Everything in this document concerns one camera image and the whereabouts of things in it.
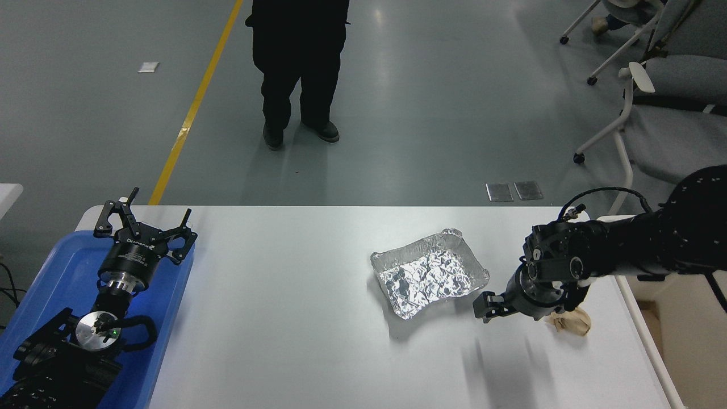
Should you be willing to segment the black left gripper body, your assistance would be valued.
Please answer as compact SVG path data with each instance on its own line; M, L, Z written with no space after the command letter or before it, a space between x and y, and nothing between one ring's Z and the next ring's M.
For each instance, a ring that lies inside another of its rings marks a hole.
M112 236L112 248L99 268L99 279L109 282L129 274L141 283L150 283L168 251L161 233L161 229L146 224L140 225L140 235L134 235L129 228L117 230Z

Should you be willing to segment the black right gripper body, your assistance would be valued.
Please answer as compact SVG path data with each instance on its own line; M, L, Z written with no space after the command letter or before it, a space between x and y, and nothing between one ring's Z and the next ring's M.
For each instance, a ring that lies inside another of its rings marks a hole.
M533 281L525 268L519 267L507 282L504 300L508 308L530 318L542 319L563 309L566 291Z

